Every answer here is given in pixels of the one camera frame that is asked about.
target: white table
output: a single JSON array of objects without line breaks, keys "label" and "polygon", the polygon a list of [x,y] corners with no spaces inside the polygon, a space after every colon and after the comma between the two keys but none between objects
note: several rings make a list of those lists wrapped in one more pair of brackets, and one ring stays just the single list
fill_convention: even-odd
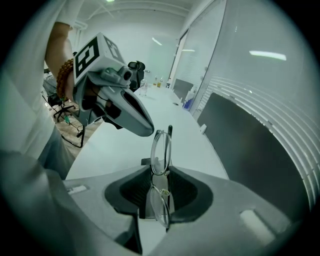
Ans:
[{"label": "white table", "polygon": [[[151,85],[147,97],[136,95],[149,112],[154,131],[168,130],[172,125],[172,164],[209,175],[227,179],[227,174],[212,145],[200,133],[192,115],[181,106],[172,90]],[[141,165],[149,158],[154,134],[139,137],[126,130],[117,130],[109,123],[102,123],[75,159],[67,179],[78,179],[108,174]]]}]

